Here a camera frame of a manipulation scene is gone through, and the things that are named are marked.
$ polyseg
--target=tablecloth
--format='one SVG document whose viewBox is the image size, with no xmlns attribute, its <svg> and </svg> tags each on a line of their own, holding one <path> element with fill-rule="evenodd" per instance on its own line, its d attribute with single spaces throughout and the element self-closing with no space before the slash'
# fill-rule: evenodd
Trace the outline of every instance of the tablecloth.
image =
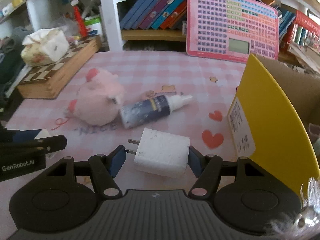
<svg viewBox="0 0 320 240">
<path fill-rule="evenodd" d="M 89 126 L 78 119 L 66 118 L 68 103 L 76 99 L 79 86 L 85 82 L 86 73 L 93 67 L 107 69 L 119 76 L 120 83 L 126 89 L 125 104 L 140 101 L 143 92 L 159 90 L 163 85 L 175 85 L 178 93 L 193 95 L 194 102 L 157 122 L 129 130 L 122 128 L 118 119 L 98 127 Z M 190 144 L 203 155 L 217 154 L 224 160 L 235 161 L 236 152 L 226 115 L 244 67 L 240 63 L 189 57 L 181 52 L 96 53 L 55 100 L 24 100 L 8 122 L 7 128 L 45 128 L 52 135 L 65 135 L 68 140 L 66 149 L 47 160 L 47 166 L 64 156 L 73 156 L 75 161 L 83 161 L 95 154 L 108 155 L 118 145 L 136 149 L 137 146 L 129 144 L 127 140 L 139 140 L 144 128 L 190 137 Z M 182 178 L 172 179 L 137 171 L 133 160 L 134 155 L 127 154 L 125 164 L 115 178 L 122 192 L 129 188 L 183 188 L 188 192 L 196 181 L 190 168 L 187 168 Z M 16 230 L 8 210 L 11 196 L 39 173 L 41 171 L 0 182 L 0 239 L 6 239 Z"/>
</svg>

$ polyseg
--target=pink pig plush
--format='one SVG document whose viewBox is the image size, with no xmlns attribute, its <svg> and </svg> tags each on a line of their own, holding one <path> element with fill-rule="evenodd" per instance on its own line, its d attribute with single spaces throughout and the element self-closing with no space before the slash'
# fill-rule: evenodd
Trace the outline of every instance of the pink pig plush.
<svg viewBox="0 0 320 240">
<path fill-rule="evenodd" d="M 125 92 L 117 78 L 107 70 L 90 69 L 77 99 L 69 103 L 69 112 L 90 125 L 101 126 L 114 120 L 123 105 Z"/>
</svg>

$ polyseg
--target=pink electronic board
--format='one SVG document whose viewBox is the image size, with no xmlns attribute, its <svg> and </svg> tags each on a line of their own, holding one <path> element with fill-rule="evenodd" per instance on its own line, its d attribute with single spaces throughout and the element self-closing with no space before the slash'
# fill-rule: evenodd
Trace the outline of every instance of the pink electronic board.
<svg viewBox="0 0 320 240">
<path fill-rule="evenodd" d="M 278 59 L 276 9 L 255 0 L 187 0 L 187 54 L 246 63 Z"/>
</svg>

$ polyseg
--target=white tissue package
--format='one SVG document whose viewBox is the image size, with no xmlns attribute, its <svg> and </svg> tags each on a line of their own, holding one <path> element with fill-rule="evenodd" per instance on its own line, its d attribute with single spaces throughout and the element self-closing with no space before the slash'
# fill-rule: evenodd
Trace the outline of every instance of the white tissue package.
<svg viewBox="0 0 320 240">
<path fill-rule="evenodd" d="M 171 178 L 188 165 L 190 138 L 145 128 L 134 158 L 137 170 Z"/>
<path fill-rule="evenodd" d="M 22 44 L 25 48 L 21 57 L 32 67 L 57 62 L 69 49 L 63 31 L 58 29 L 40 29 L 27 35 Z"/>
</svg>

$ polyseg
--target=plush toy ear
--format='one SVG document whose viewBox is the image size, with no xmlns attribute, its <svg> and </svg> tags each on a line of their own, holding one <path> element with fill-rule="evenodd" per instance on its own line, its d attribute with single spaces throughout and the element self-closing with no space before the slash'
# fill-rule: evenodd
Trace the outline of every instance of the plush toy ear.
<svg viewBox="0 0 320 240">
<path fill-rule="evenodd" d="M 99 73 L 99 70 L 96 68 L 92 68 L 89 70 L 89 72 L 86 74 L 85 79 L 87 82 L 90 82 L 92 78 L 94 78 Z"/>
<path fill-rule="evenodd" d="M 73 113 L 75 111 L 76 104 L 77 104 L 77 99 L 70 101 L 69 106 L 68 106 L 68 111 L 70 113 Z"/>
</svg>

